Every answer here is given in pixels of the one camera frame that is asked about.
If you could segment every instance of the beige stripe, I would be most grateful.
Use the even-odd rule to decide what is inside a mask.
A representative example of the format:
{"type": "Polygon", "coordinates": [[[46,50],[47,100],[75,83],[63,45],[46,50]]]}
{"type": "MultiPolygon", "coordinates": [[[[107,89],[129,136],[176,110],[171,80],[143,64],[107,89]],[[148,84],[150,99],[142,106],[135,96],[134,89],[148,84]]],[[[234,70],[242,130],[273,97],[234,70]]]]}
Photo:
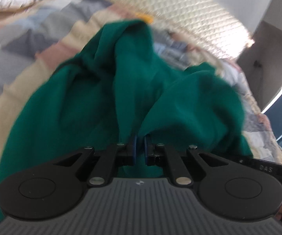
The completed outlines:
{"type": "MultiPolygon", "coordinates": [[[[16,19],[26,16],[16,15],[16,19]]],[[[81,50],[87,42],[106,23],[120,20],[121,17],[107,9],[96,12],[88,23],[78,21],[62,42],[70,47],[81,50]]],[[[0,96],[0,157],[13,123],[30,96],[49,79],[51,70],[41,59],[27,67],[16,77],[10,86],[5,86],[0,96]]]]}

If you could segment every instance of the silver bolt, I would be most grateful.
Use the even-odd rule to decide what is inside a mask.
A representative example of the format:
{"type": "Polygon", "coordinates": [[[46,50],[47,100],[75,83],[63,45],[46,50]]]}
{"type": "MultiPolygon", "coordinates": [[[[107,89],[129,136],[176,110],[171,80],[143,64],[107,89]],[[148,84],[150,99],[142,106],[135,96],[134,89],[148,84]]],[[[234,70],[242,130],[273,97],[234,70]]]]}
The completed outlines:
{"type": "Polygon", "coordinates": [[[101,185],[105,183],[105,179],[101,177],[93,177],[93,178],[90,178],[89,182],[90,184],[93,184],[93,185],[101,185]]]}
{"type": "Polygon", "coordinates": [[[190,178],[187,177],[179,177],[176,179],[176,183],[177,184],[181,184],[181,185],[188,185],[192,182],[192,180],[190,178]]]}
{"type": "Polygon", "coordinates": [[[196,150],[198,147],[196,145],[189,145],[190,150],[196,150]]]}

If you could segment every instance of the green fabric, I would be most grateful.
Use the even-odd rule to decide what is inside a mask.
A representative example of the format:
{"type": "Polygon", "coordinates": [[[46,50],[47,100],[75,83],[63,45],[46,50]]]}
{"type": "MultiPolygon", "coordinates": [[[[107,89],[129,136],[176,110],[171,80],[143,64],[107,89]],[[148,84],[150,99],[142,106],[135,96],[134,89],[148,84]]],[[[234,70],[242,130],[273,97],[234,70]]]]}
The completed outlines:
{"type": "MultiPolygon", "coordinates": [[[[243,117],[237,94],[213,67],[174,70],[153,52],[144,22],[108,24],[29,99],[2,154],[0,182],[82,146],[127,142],[133,133],[150,133],[154,143],[179,151],[195,144],[251,156],[243,117]]],[[[139,155],[137,165],[120,174],[158,176],[161,169],[145,166],[139,155]]]]}

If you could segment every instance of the textured cream surface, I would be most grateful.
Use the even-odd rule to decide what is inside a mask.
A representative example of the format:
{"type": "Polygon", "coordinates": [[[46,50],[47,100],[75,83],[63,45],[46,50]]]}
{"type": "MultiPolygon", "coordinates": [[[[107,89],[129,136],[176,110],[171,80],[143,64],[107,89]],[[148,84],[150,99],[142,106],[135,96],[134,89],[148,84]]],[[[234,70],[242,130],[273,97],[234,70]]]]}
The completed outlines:
{"type": "Polygon", "coordinates": [[[158,28],[187,33],[218,58],[237,58],[251,42],[242,23],[213,0],[111,0],[155,17],[158,28]]]}

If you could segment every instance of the ribbed gray surface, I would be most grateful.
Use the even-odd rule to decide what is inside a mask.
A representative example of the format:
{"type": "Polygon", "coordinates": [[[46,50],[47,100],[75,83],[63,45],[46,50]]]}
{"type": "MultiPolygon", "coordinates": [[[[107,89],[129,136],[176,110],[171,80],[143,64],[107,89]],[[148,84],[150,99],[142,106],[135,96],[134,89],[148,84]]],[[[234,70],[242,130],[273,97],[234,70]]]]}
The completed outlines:
{"type": "Polygon", "coordinates": [[[0,235],[282,235],[273,218],[255,223],[222,219],[204,209],[189,189],[167,179],[119,179],[90,189],[69,213],[48,221],[7,217],[0,235]]]}

